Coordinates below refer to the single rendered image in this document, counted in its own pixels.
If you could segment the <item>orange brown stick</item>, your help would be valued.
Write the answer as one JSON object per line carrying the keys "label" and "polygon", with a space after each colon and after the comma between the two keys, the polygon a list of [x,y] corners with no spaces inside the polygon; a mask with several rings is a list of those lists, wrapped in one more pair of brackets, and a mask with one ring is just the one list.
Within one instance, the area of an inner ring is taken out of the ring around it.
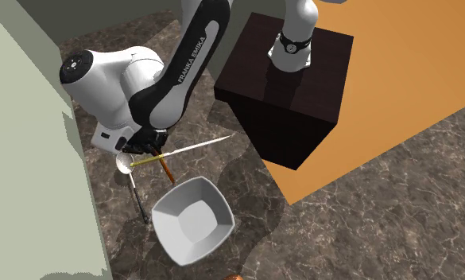
{"label": "orange brown stick", "polygon": [[[157,151],[154,151],[154,152],[153,152],[153,156],[156,157],[156,156],[158,156],[158,155],[160,155],[160,154],[159,154]],[[167,164],[166,164],[164,158],[159,158],[158,161],[161,163],[161,166],[162,166],[163,170],[165,171],[167,177],[168,177],[169,180],[171,181],[172,186],[175,186],[175,185],[176,185],[176,181],[175,181],[175,179],[174,179],[174,177],[173,177],[173,175],[172,175],[170,169],[168,168],[168,166],[167,166]]]}

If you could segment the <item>white stick with yellow end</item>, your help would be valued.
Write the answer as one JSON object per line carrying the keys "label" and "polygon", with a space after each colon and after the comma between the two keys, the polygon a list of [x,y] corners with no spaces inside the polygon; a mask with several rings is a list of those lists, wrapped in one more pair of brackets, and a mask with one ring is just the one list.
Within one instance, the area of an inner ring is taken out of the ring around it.
{"label": "white stick with yellow end", "polygon": [[216,142],[221,142],[221,141],[229,138],[230,136],[232,136],[232,135],[227,135],[227,136],[221,137],[221,138],[215,138],[215,139],[212,139],[212,140],[208,140],[206,142],[201,142],[201,143],[197,143],[197,144],[194,144],[194,145],[191,145],[191,146],[186,146],[186,147],[183,147],[183,148],[171,151],[171,152],[159,154],[157,156],[148,157],[148,158],[143,159],[141,161],[135,161],[133,163],[130,163],[129,166],[130,167],[135,167],[135,166],[138,166],[138,165],[143,165],[143,164],[149,163],[151,161],[159,161],[160,159],[170,157],[170,156],[173,156],[175,154],[183,153],[183,152],[189,151],[189,150],[194,150],[194,149],[200,148],[202,146],[208,146],[208,145],[216,143]]}

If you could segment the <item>white square bowl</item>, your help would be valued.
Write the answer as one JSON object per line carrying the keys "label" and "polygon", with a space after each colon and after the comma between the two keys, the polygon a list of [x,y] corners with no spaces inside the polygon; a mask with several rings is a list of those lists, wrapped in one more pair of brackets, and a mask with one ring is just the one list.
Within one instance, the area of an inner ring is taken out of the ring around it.
{"label": "white square bowl", "polygon": [[224,195],[205,177],[189,179],[169,190],[153,206],[151,215],[161,246],[179,266],[208,256],[235,227]]}

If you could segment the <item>dark robot stand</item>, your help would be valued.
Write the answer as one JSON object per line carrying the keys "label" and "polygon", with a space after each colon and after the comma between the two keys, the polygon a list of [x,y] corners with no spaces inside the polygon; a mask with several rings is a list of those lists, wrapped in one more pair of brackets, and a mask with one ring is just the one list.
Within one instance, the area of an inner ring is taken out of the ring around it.
{"label": "dark robot stand", "polygon": [[354,38],[317,28],[311,65],[283,72],[267,55],[282,24],[250,15],[215,97],[229,104],[262,159],[296,170],[338,123]]}

